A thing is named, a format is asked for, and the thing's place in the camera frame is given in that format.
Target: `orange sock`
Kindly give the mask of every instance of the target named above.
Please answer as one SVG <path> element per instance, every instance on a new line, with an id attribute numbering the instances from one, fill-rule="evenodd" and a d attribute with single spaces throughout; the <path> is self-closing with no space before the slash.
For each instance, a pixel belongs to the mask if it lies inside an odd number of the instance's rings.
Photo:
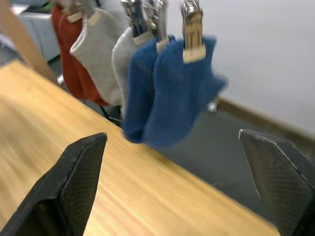
<path id="1" fill-rule="evenodd" d="M 84 90 L 81 86 L 79 73 L 74 65 L 72 55 L 69 50 L 66 48 L 59 31 L 59 22 L 61 17 L 64 15 L 62 12 L 62 7 L 56 5 L 52 9 L 52 23 L 57 37 L 58 45 L 60 48 L 60 57 L 63 69 L 63 79 L 64 83 L 67 86 L 69 92 L 78 99 L 87 99 L 87 96 L 84 93 Z"/>
<path id="2" fill-rule="evenodd" d="M 72 45 L 78 39 L 82 30 L 82 19 L 77 20 L 73 23 L 70 23 L 67 20 L 67 15 L 64 14 L 59 21 L 59 32 L 61 38 L 66 46 L 67 51 L 69 52 Z M 72 61 L 78 71 L 80 83 L 84 90 L 86 96 L 95 104 L 99 106 L 109 106 L 110 104 L 105 102 L 97 91 L 93 80 L 91 79 L 90 74 L 85 69 L 85 67 L 71 55 Z"/>

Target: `blue sock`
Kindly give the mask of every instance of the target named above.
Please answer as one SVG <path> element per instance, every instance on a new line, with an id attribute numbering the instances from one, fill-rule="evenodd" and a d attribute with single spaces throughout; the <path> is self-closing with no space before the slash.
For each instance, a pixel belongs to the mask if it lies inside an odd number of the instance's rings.
<path id="1" fill-rule="evenodd" d="M 154 71 L 155 98 L 143 142 L 164 148 L 182 140 L 191 130 L 198 114 L 206 110 L 227 84 L 225 77 L 213 75 L 212 55 L 215 38 L 205 38 L 206 58 L 183 62 L 184 41 L 171 42 L 159 55 Z"/>
<path id="2" fill-rule="evenodd" d="M 156 39 L 139 48 L 129 64 L 129 95 L 123 121 L 125 137 L 132 143 L 142 143 L 143 129 L 148 121 L 155 95 L 154 65 L 158 58 Z"/>

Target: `gray sock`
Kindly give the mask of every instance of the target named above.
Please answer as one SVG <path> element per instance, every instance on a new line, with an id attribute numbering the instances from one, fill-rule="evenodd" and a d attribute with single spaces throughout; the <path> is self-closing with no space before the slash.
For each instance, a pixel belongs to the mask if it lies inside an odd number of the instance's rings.
<path id="1" fill-rule="evenodd" d="M 126 114 L 127 98 L 129 94 L 128 86 L 128 69 L 129 63 L 139 47 L 144 45 L 146 42 L 150 41 L 153 36 L 147 34 L 147 37 L 143 38 L 143 41 L 139 45 L 135 45 L 133 41 L 132 28 L 129 27 L 125 30 L 123 35 L 118 39 L 116 46 L 113 49 L 112 55 L 112 67 L 118 82 L 118 85 L 122 91 L 123 97 L 123 107 L 122 107 L 122 117 Z"/>
<path id="2" fill-rule="evenodd" d="M 83 19 L 82 32 L 70 50 L 89 72 L 102 98 L 114 106 L 122 104 L 111 65 L 112 51 L 121 30 L 111 14 L 95 8 L 91 18 Z"/>

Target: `wooden table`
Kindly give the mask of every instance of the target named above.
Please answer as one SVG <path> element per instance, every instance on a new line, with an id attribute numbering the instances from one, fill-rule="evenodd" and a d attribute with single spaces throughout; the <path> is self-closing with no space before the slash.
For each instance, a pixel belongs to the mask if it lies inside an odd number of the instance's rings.
<path id="1" fill-rule="evenodd" d="M 0 229 L 70 143 L 107 132 L 86 236 L 279 236 L 257 215 L 17 61 L 0 69 Z"/>

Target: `wooden pole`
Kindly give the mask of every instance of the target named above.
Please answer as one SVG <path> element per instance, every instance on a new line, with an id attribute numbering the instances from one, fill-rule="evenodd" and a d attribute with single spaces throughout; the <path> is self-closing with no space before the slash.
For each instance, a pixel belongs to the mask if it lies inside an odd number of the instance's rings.
<path id="1" fill-rule="evenodd" d="M 45 58 L 37 50 L 18 17 L 11 11 L 8 0 L 0 0 L 0 28 L 14 43 L 21 57 L 33 70 L 54 84 L 58 84 L 55 74 Z"/>

